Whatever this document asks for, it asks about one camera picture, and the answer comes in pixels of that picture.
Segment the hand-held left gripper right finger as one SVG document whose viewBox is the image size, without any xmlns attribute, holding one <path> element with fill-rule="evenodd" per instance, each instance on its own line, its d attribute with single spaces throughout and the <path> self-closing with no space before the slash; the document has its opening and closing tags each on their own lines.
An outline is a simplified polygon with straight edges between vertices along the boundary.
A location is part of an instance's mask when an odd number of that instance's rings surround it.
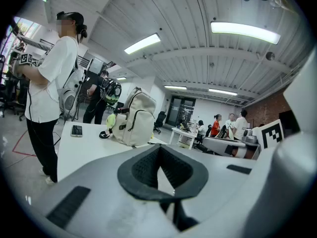
<svg viewBox="0 0 317 238">
<path fill-rule="evenodd" d="M 252 202 L 240 192 L 254 165 L 254 160 L 161 145 L 160 189 L 173 199 L 162 207 L 173 211 L 174 220 L 160 230 L 242 232 Z"/>
</svg>

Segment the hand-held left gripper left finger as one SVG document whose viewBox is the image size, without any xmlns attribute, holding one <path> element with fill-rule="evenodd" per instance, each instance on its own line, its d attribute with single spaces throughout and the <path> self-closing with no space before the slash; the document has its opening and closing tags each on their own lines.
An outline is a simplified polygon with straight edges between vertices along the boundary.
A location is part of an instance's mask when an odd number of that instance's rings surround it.
<svg viewBox="0 0 317 238">
<path fill-rule="evenodd" d="M 37 211 L 57 238 L 173 238 L 177 228 L 155 201 L 137 200 L 119 184 L 117 170 L 150 146 L 93 160 L 65 177 L 37 201 Z M 77 211 L 60 228 L 51 212 L 76 187 L 89 189 Z"/>
</svg>

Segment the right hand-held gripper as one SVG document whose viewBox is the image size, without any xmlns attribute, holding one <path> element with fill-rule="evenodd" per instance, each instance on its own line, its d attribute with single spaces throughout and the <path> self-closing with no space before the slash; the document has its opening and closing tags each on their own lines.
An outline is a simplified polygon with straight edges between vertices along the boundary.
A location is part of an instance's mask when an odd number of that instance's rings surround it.
<svg viewBox="0 0 317 238">
<path fill-rule="evenodd" d="M 257 159 L 261 151 L 276 147 L 284 139 L 280 119 L 261 127 L 246 129 L 240 141 L 205 137 L 203 145 L 219 155 L 242 159 Z"/>
</svg>

